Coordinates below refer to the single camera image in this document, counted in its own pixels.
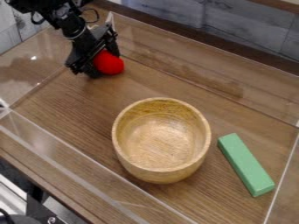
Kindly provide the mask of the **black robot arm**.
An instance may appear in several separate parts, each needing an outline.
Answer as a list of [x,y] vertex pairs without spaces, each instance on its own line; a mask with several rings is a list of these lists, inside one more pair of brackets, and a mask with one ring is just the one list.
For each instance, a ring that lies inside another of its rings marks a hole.
[[82,16],[80,7],[74,0],[4,0],[19,12],[42,19],[32,19],[35,25],[47,21],[71,42],[72,48],[66,60],[66,67],[75,73],[84,73],[91,78],[100,75],[118,75],[124,71],[124,61],[118,48],[118,33],[114,22],[107,21],[95,28]]

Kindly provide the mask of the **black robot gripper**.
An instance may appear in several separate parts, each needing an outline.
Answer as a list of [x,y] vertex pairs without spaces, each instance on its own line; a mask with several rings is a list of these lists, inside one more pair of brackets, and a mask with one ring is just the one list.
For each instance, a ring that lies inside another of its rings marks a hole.
[[75,32],[64,31],[63,35],[72,43],[66,67],[75,74],[84,73],[92,79],[99,78],[102,72],[94,66],[94,58],[103,50],[108,50],[116,57],[120,56],[118,33],[107,25],[94,30],[84,25]]

